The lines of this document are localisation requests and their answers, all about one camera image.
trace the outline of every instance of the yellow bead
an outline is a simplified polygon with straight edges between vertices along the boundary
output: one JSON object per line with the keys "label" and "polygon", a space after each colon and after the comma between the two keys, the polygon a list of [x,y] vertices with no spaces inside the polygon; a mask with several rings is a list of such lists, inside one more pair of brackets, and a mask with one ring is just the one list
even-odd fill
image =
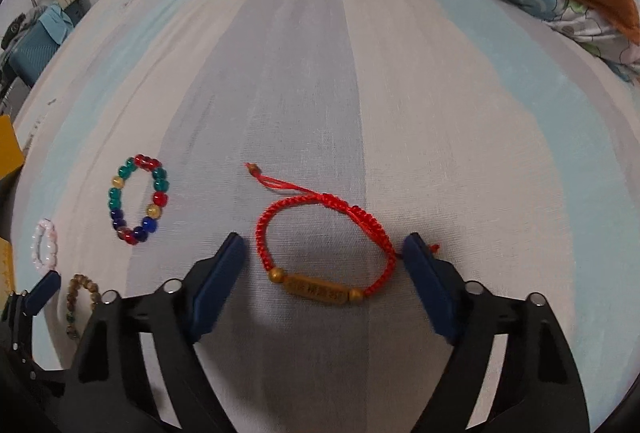
{"label": "yellow bead", "polygon": [[146,206],[146,215],[154,220],[157,220],[162,215],[162,209],[156,204],[149,204]]}
{"label": "yellow bead", "polygon": [[349,289],[349,301],[351,303],[362,303],[364,299],[364,292],[359,288],[351,288]]}
{"label": "yellow bead", "polygon": [[124,187],[124,180],[120,177],[113,177],[111,179],[111,185],[116,189],[122,189]]}
{"label": "yellow bead", "polygon": [[282,283],[284,281],[284,276],[286,275],[286,270],[281,269],[280,267],[273,267],[273,269],[269,271],[269,280],[272,283]]}

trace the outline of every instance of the bed sheet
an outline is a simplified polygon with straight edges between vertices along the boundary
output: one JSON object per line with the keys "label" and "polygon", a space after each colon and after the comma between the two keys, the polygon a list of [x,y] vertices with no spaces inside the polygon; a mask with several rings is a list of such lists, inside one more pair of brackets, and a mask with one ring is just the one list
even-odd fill
{"label": "bed sheet", "polygon": [[[58,230],[64,279],[84,273],[127,296],[183,276],[236,231],[251,257],[197,351],[238,431],[410,431],[449,346],[401,267],[347,309],[271,285],[253,228],[279,195],[246,173],[257,162],[366,208],[397,247],[421,233],[494,293],[546,294],[595,428],[640,369],[639,102],[604,63],[498,0],[100,0],[18,116],[30,149],[11,229],[17,285],[37,281],[41,218]],[[158,232],[130,247],[107,190],[137,153],[164,163],[170,201]],[[147,175],[127,181],[131,221],[151,193]],[[384,261],[321,207],[278,215],[269,242],[288,270],[353,285]],[[34,356],[66,366],[63,295],[45,315]],[[152,350],[145,340],[162,395]],[[474,421],[489,405],[485,393]],[[161,409],[172,419],[168,399]]]}

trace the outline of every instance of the red braided bracelet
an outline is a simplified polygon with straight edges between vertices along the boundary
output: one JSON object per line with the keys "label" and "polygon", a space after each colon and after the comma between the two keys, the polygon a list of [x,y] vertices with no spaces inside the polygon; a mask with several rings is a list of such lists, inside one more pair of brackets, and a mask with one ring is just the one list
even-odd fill
{"label": "red braided bracelet", "polygon": [[[274,202],[264,210],[255,226],[256,249],[262,259],[264,269],[269,273],[269,279],[272,282],[283,283],[285,290],[294,295],[314,299],[323,303],[344,304],[347,301],[354,303],[361,302],[364,297],[369,297],[380,290],[388,281],[396,267],[396,251],[389,237],[386,235],[385,230],[382,228],[382,225],[380,225],[380,222],[371,214],[360,209],[358,206],[350,206],[347,202],[333,194],[316,193],[315,191],[301,188],[295,184],[277,180],[277,178],[266,177],[256,164],[245,165],[251,175],[267,188],[301,191],[305,193],[297,196],[289,196],[288,198]],[[269,249],[267,249],[267,225],[269,225],[271,219],[280,210],[304,204],[322,204],[324,207],[337,210],[350,217],[385,253],[386,267],[382,275],[363,290],[359,288],[349,288],[321,279],[309,278],[300,274],[287,274],[281,267],[276,267],[269,253]]]}

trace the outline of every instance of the beaded bracelet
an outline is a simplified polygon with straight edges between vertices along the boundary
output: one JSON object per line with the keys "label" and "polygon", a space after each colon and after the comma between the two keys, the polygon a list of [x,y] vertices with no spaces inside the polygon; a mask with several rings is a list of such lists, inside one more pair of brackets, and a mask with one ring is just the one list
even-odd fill
{"label": "beaded bracelet", "polygon": [[[255,226],[255,242],[258,255],[262,259],[262,265],[268,272],[269,279],[273,283],[282,283],[284,289],[293,295],[302,296],[313,299],[322,303],[335,305],[345,304],[347,301],[352,303],[360,303],[365,297],[373,295],[375,292],[391,278],[396,267],[396,251],[391,244],[382,225],[371,214],[358,206],[350,206],[344,200],[329,193],[316,193],[309,189],[301,188],[289,182],[277,180],[277,178],[266,177],[262,175],[260,168],[256,164],[245,164],[249,173],[260,182],[263,186],[275,190],[293,190],[301,191],[305,194],[298,196],[290,196],[278,200],[267,207],[258,223]],[[372,285],[365,289],[347,287],[331,283],[322,279],[311,278],[300,274],[287,274],[286,270],[276,267],[271,254],[267,249],[266,232],[267,225],[271,219],[280,210],[287,207],[294,207],[303,204],[322,204],[328,209],[337,210],[342,214],[346,214],[361,228],[369,238],[382,249],[386,256],[386,267],[382,275],[375,280]]]}
{"label": "beaded bracelet", "polygon": [[66,336],[74,341],[80,339],[80,334],[76,329],[76,302],[78,301],[78,289],[81,287],[86,288],[91,293],[91,312],[95,310],[98,302],[100,302],[100,291],[97,283],[82,274],[76,274],[71,278],[66,292]]}
{"label": "beaded bracelet", "polygon": [[[151,196],[152,203],[146,206],[146,216],[142,219],[142,223],[130,229],[127,227],[127,222],[122,212],[122,188],[125,180],[138,168],[151,173],[154,178],[156,192]],[[166,180],[166,171],[162,167],[162,162],[145,155],[136,155],[135,158],[129,157],[124,166],[118,169],[118,175],[111,179],[111,185],[113,187],[109,189],[109,208],[111,209],[111,220],[116,235],[129,243],[129,245],[146,241],[148,233],[154,233],[158,228],[157,220],[162,215],[162,207],[169,200],[166,195],[166,191],[169,189],[169,182]]]}
{"label": "beaded bracelet", "polygon": [[[47,234],[47,256],[44,262],[40,259],[40,245],[42,244],[42,236]],[[31,260],[36,266],[38,272],[46,274],[49,270],[53,270],[58,263],[58,234],[56,228],[50,220],[42,219],[36,225],[33,233],[33,242],[31,243]]]}

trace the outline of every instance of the red string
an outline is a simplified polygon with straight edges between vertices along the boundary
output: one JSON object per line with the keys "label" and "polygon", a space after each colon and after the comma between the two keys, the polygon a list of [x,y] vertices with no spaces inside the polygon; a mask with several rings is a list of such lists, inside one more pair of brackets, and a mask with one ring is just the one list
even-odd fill
{"label": "red string", "polygon": [[386,235],[385,230],[380,225],[380,222],[369,214],[366,210],[361,209],[358,206],[350,206],[347,202],[338,198],[337,196],[329,193],[316,193],[306,188],[302,188],[289,182],[278,180],[277,178],[271,178],[262,174],[260,168],[256,164],[245,164],[251,175],[260,182],[263,186],[275,189],[275,190],[292,190],[301,191],[305,194],[299,194],[297,196],[289,196],[278,200],[267,207],[261,214],[258,223],[255,225],[255,242],[258,255],[262,259],[262,265],[264,269],[269,272],[275,267],[273,258],[267,249],[266,235],[267,226],[271,219],[277,212],[286,209],[287,207],[301,206],[305,204],[322,204],[328,209],[337,210],[342,214],[346,214],[361,228],[364,233],[369,236],[377,246],[382,249],[386,256],[386,267],[378,279],[376,279],[370,286],[364,289],[364,295],[366,297],[372,295],[389,280],[396,267],[396,251],[391,244],[389,237]]}

